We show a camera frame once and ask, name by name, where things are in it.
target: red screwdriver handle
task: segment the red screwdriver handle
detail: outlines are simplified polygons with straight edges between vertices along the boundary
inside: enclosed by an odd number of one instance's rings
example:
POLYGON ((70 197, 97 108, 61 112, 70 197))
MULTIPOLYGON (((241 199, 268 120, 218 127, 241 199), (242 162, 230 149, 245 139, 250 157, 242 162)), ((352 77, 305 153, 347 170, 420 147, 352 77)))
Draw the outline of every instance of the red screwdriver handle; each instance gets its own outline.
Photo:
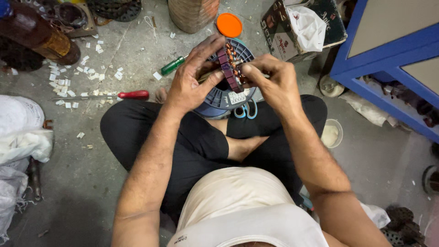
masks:
POLYGON ((127 92, 127 93, 119 93, 117 95, 119 98, 132 98, 132 99, 148 99, 149 98, 149 92, 146 90, 139 90, 139 91, 133 91, 133 92, 127 92))

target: green screwdriver handle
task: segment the green screwdriver handle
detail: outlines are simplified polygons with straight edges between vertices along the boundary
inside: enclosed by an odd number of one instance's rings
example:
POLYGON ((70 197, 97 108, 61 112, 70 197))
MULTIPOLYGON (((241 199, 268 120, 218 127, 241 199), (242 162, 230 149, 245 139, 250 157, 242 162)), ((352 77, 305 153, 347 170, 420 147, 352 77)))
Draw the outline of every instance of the green screwdriver handle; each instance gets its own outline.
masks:
POLYGON ((179 56, 177 60, 168 63, 167 65, 165 65, 165 67, 162 68, 162 76, 171 73, 173 70, 177 69, 177 67, 183 62, 184 62, 184 57, 179 56))

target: hand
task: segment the hand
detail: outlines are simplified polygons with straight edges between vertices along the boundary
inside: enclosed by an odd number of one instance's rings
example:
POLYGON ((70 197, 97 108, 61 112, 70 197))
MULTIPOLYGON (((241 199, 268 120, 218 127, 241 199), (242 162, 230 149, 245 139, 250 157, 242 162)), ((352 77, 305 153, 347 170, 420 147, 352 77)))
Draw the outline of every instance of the hand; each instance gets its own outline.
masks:
POLYGON ((241 73, 248 81, 243 86, 258 86, 265 101, 273 107, 279 117, 303 112, 292 63, 282 62, 270 54, 265 54, 241 65, 241 73))
POLYGON ((206 59, 226 43, 226 38, 213 34, 192 49, 185 62, 177 69, 163 108, 173 115, 183 117, 187 112, 200 106, 207 94, 223 78, 222 71, 211 74, 201 85, 197 79, 203 73, 219 67, 218 63, 206 62, 206 59))

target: white tank top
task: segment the white tank top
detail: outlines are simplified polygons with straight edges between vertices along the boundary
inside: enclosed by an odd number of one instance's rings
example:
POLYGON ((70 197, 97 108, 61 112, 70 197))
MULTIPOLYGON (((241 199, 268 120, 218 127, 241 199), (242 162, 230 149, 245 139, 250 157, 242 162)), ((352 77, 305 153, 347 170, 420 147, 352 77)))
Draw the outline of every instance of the white tank top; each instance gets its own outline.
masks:
POLYGON ((281 181, 255 167, 210 172, 192 188, 167 247, 328 247, 320 226, 296 206, 281 181))

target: blue metal cabinet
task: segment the blue metal cabinet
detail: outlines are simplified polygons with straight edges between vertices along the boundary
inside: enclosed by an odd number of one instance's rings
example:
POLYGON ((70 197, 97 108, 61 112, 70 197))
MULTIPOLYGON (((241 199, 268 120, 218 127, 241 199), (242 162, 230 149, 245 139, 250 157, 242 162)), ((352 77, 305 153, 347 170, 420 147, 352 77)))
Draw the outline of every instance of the blue metal cabinet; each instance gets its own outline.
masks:
MULTIPOLYGON (((439 143, 439 126, 427 127, 423 116, 420 116, 414 107, 406 105, 402 100, 391 99, 390 95, 384 95, 380 86, 365 84, 356 79, 368 74, 386 72, 439 108, 439 95, 401 69, 404 65, 439 57, 439 23, 349 57, 366 5, 367 0, 358 0, 346 30, 348 38, 338 51, 330 76, 419 133, 439 143)), ((438 74, 439 83, 439 68, 435 73, 438 74)))

